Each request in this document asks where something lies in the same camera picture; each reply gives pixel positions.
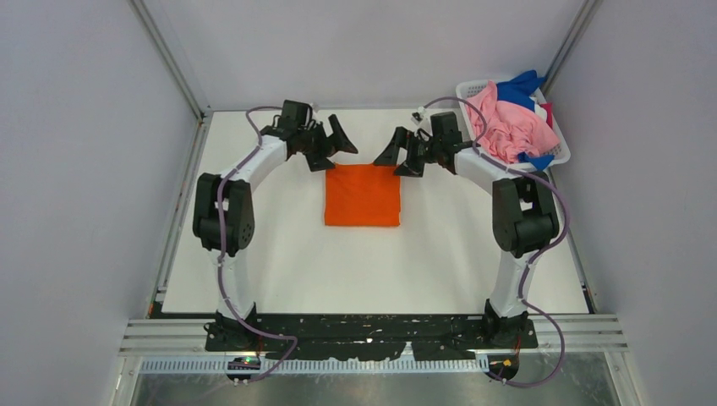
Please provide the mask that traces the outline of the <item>orange t-shirt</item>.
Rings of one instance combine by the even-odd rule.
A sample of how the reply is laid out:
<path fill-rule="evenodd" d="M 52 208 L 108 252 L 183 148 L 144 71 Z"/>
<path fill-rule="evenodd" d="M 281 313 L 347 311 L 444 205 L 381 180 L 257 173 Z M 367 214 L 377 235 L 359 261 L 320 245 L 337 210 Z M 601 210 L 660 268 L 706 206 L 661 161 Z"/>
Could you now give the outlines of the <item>orange t-shirt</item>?
<path fill-rule="evenodd" d="M 341 165 L 325 172 L 324 224 L 395 228 L 400 225 L 401 178 L 394 167 Z"/>

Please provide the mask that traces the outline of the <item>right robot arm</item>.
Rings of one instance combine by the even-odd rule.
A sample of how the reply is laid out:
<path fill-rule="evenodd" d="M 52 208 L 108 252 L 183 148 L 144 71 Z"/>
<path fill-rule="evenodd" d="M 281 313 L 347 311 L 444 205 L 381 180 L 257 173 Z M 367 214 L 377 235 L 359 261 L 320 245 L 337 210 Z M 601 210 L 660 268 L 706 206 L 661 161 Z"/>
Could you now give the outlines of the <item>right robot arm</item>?
<path fill-rule="evenodd" d="M 521 173 L 481 153 L 476 142 L 462 137 L 455 113 L 432 115 L 430 127 L 430 132 L 396 128 L 373 163 L 393 167 L 396 176 L 412 178 L 422 177 L 426 165 L 437 164 L 490 194 L 492 233 L 501 258 L 495 286 L 485 301 L 479 337 L 504 347 L 528 329 L 526 301 L 533 268 L 559 236 L 553 191 L 545 173 Z"/>

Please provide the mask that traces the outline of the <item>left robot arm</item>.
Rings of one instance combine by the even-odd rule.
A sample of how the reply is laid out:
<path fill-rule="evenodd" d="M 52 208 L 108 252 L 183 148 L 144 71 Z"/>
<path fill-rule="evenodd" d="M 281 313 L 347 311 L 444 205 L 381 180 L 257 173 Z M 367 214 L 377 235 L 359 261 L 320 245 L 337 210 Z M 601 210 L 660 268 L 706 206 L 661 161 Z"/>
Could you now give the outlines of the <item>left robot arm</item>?
<path fill-rule="evenodd" d="M 192 232 L 211 256 L 220 295 L 215 320 L 206 327 L 211 346 L 248 350 L 266 338 L 297 342 L 256 325 L 247 262 L 256 229 L 254 192 L 294 155 L 321 172 L 335 168 L 335 154 L 358 151 L 335 114 L 321 121 L 312 106 L 291 100 L 270 109 L 275 114 L 264 128 L 249 124 L 256 135 L 250 152 L 221 173 L 202 173 L 195 184 Z"/>

